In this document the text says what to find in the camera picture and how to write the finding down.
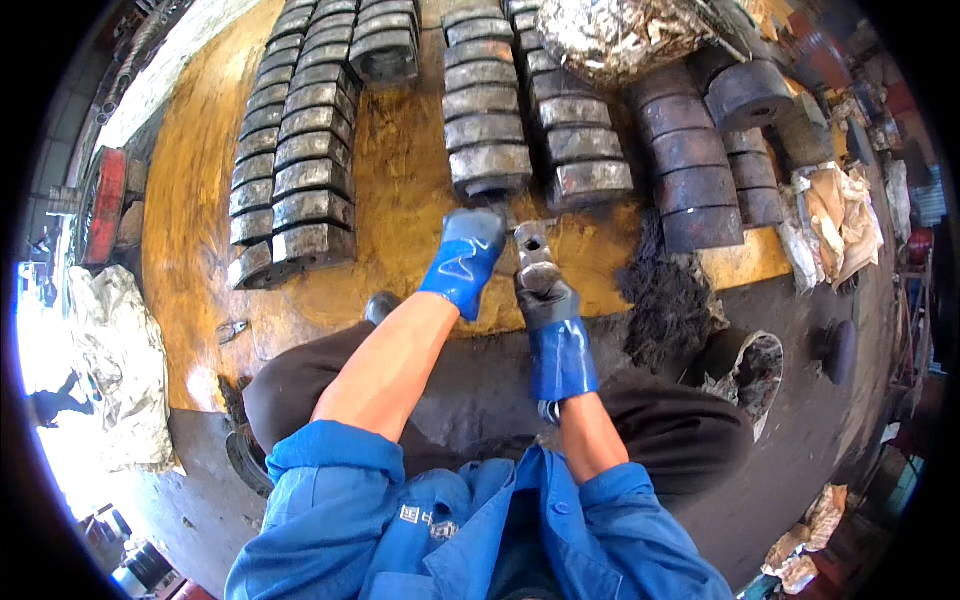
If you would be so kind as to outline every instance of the hand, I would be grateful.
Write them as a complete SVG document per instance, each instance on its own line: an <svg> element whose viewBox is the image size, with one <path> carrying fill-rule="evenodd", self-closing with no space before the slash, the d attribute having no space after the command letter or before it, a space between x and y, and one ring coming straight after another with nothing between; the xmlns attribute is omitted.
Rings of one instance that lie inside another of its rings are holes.
<svg viewBox="0 0 960 600"><path fill-rule="evenodd" d="M515 277L516 300L530 335L531 394L540 415L556 422L560 400L596 392L590 342L580 318L580 295L562 278L545 290L524 289Z"/></svg>
<svg viewBox="0 0 960 600"><path fill-rule="evenodd" d="M488 208L458 208L444 217L440 249L420 292L443 296L468 321L480 313L480 293L506 244L503 218Z"/></svg>

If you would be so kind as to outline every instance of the black and blue glove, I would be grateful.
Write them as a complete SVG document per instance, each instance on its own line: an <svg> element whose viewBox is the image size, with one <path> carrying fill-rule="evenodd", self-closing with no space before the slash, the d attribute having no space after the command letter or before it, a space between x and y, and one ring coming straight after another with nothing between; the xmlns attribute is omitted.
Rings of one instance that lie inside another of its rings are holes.
<svg viewBox="0 0 960 600"><path fill-rule="evenodd" d="M444 217L440 249L418 291L443 296L464 319L476 321L480 293L505 244L502 217L487 208L454 210Z"/></svg>
<svg viewBox="0 0 960 600"><path fill-rule="evenodd" d="M580 318L580 295L559 277L539 290L514 279L516 299L530 334L533 355L531 395L540 415L559 421L558 402L596 392L597 373L590 341Z"/></svg>

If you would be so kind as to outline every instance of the worker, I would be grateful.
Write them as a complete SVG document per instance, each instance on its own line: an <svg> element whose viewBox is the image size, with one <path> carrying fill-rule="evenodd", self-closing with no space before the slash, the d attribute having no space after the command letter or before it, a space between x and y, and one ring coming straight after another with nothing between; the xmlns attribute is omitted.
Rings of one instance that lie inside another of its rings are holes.
<svg viewBox="0 0 960 600"><path fill-rule="evenodd" d="M27 414L31 416L33 423L40 427L57 429L60 426L54 423L54 419L63 411L92 415L93 403L90 400L78 402L70 395L78 381L80 381L80 376L77 375L76 371L70 370L66 381L56 392L39 390L27 396Z"/></svg>
<svg viewBox="0 0 960 600"><path fill-rule="evenodd" d="M504 244L492 211L453 211L417 293L374 296L364 322L281 354L244 391L276 488L228 598L731 596L661 502L736 470L748 421L637 371L599 387L562 279L516 296L533 400L557 402L563 453L467 462L408 422L450 330L477 318Z"/></svg>

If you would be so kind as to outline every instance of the blue sleeve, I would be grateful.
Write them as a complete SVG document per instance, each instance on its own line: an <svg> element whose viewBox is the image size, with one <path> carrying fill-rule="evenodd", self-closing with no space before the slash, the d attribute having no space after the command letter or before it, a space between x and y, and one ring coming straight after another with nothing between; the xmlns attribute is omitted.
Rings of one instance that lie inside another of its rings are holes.
<svg viewBox="0 0 960 600"><path fill-rule="evenodd" d="M608 469L580 489L587 527L623 575L623 598L726 598L730 586L658 502L643 465Z"/></svg>
<svg viewBox="0 0 960 600"><path fill-rule="evenodd" d="M263 529L233 564L226 598L355 596L396 512L403 450L319 420L277 444L267 467L276 487Z"/></svg>

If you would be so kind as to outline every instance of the blue work jacket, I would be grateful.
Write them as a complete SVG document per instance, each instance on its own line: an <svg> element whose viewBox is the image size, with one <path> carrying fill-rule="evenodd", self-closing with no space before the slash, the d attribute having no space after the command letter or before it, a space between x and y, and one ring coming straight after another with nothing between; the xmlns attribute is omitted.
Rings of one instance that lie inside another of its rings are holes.
<svg viewBox="0 0 960 600"><path fill-rule="evenodd" d="M227 598L485 600L514 492L540 492L540 536L568 599L730 598L666 512L646 469L577 486L562 454L473 462L410 481L382 436L315 421L274 447L263 530L240 551Z"/></svg>

